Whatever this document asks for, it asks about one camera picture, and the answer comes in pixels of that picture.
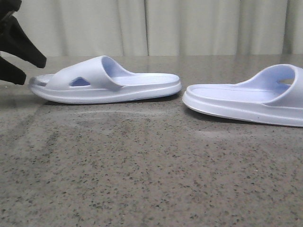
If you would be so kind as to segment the black image-left gripper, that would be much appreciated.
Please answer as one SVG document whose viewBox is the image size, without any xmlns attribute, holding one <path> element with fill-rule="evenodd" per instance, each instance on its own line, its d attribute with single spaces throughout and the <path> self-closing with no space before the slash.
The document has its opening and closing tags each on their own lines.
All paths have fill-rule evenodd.
<svg viewBox="0 0 303 227">
<path fill-rule="evenodd" d="M 35 47 L 12 15 L 19 11 L 22 0 L 0 0 L 0 50 L 15 55 L 38 68 L 44 68 L 46 57 Z M 0 57 L 0 80 L 23 85 L 26 74 Z"/>
</svg>

